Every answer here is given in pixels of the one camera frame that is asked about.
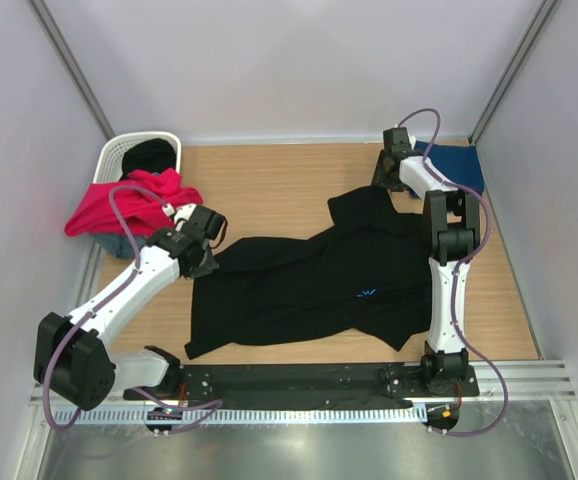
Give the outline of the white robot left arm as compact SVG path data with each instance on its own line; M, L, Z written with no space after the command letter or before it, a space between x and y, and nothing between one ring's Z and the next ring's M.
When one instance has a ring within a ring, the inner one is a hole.
M82 411L98 407L111 393L141 388L157 398L180 390L180 360L155 346L111 355L110 347L128 323L168 285L216 269L213 241L222 242L227 219L203 205L179 207L174 225L158 230L132 263L85 304L39 323L34 379Z

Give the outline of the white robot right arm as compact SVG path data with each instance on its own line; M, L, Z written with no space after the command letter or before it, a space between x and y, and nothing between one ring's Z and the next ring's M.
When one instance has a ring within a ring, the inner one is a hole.
M438 170L415 148L404 127L383 132L372 184L390 191L412 191L423 200L423 249L429 254L432 282L431 323L424 354L411 381L412 393L475 397L475 371L464 335L468 258L480 246L480 202Z

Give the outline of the black t-shirt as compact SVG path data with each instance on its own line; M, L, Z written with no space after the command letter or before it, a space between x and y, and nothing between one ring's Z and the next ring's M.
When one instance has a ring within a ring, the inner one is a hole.
M329 199L332 226L309 239L242 238L194 282L188 358L355 329L395 350L431 321L423 219L365 186Z

